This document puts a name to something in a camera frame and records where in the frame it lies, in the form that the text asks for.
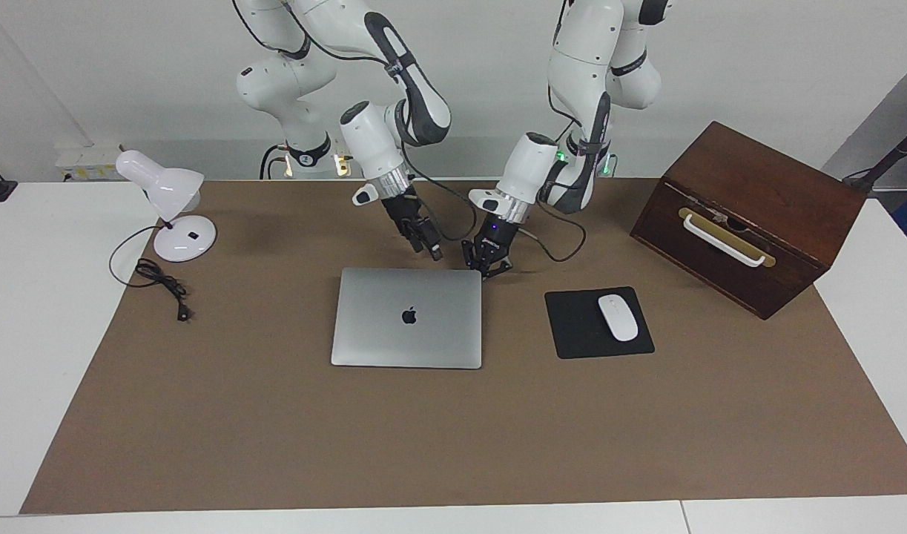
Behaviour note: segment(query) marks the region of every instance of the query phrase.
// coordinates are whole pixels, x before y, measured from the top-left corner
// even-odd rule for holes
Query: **brown mat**
[[[329,356],[343,267],[459,268],[458,244],[416,257],[356,183],[206,183],[219,241],[166,268],[196,318],[127,290],[22,513],[907,493],[907,446],[815,290],[761,321],[647,250],[628,231],[653,186],[600,182],[569,263],[518,237],[484,285],[484,367],[451,372]],[[546,291],[616,286],[657,352],[555,357]]]

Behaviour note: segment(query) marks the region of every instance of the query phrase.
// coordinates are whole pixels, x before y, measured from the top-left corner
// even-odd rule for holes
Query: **mouse pad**
[[[633,340],[621,342],[612,336],[605,316],[598,307],[598,298],[606,294],[621,295],[632,309],[639,329]],[[545,306],[548,308],[552,339],[559,358],[646,355],[654,352],[654,342],[647,330],[647,321],[641,312],[634,288],[553,291],[545,294]]]

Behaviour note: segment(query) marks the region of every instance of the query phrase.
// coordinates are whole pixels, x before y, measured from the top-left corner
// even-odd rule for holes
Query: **drawer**
[[[698,202],[666,180],[654,190],[632,236],[761,318],[775,314],[826,271],[721,212],[716,202]]]

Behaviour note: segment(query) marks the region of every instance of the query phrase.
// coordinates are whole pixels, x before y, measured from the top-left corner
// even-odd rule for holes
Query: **lamp shade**
[[[162,167],[136,150],[117,157],[117,172],[147,193],[159,218],[166,222],[175,219],[193,202],[203,180],[202,174],[196,171]]]

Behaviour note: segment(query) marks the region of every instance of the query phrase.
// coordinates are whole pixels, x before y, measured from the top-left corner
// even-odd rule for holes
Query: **apple logo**
[[[417,312],[413,306],[410,306],[408,311],[403,312],[401,318],[403,319],[403,324],[413,324],[417,322]]]

